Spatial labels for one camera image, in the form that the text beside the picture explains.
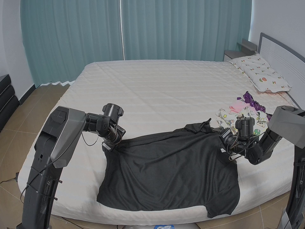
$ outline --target white wall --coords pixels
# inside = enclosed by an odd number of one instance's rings
[[[249,40],[263,32],[305,57],[305,0],[253,0]]]
[[[20,99],[34,84],[22,43],[20,0],[0,0],[0,17],[0,75],[10,75]]]

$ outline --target mattress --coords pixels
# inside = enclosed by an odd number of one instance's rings
[[[124,139],[173,131],[189,123],[212,118],[246,91],[268,113],[279,105],[292,105],[287,94],[257,92],[249,79],[228,62],[184,60],[128,60],[91,63],[69,87],[57,105],[102,114],[114,103],[124,109],[119,125]],[[97,136],[84,133],[88,144]],[[18,177],[20,190],[26,186],[34,157],[34,143]],[[73,157],[63,169],[52,214],[104,224],[158,225],[207,220],[204,206],[164,211],[123,211],[96,202],[105,176],[106,158],[102,139],[89,147],[80,138]],[[240,200],[232,214],[254,208],[290,190],[294,148],[282,139],[271,158],[257,166],[239,158]]]

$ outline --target white label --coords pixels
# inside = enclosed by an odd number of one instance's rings
[[[117,126],[117,128],[118,128],[118,130],[121,131],[121,132],[124,132],[124,131],[125,131],[125,130],[124,130],[122,127],[120,127],[119,125]]]
[[[230,133],[230,129],[229,130],[227,130],[223,135],[222,135],[222,138],[225,138],[226,137],[226,135],[228,135],[229,133]]]
[[[104,147],[107,148],[108,150],[111,149],[106,143],[103,143],[102,146],[104,146]]]

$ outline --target purple clothing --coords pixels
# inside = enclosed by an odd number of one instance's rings
[[[251,107],[254,107],[256,111],[260,110],[264,113],[266,113],[266,108],[262,105],[260,105],[257,101],[254,101],[252,95],[246,91],[246,93],[243,95],[244,99],[245,99],[245,103],[246,104],[250,104]],[[271,119],[271,115],[267,114],[267,118],[268,120]]]

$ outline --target teal curtain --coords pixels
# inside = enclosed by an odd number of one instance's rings
[[[119,6],[119,0],[21,0],[35,86],[73,81],[95,61],[122,60]]]
[[[121,0],[125,59],[222,61],[248,39],[252,0]]]

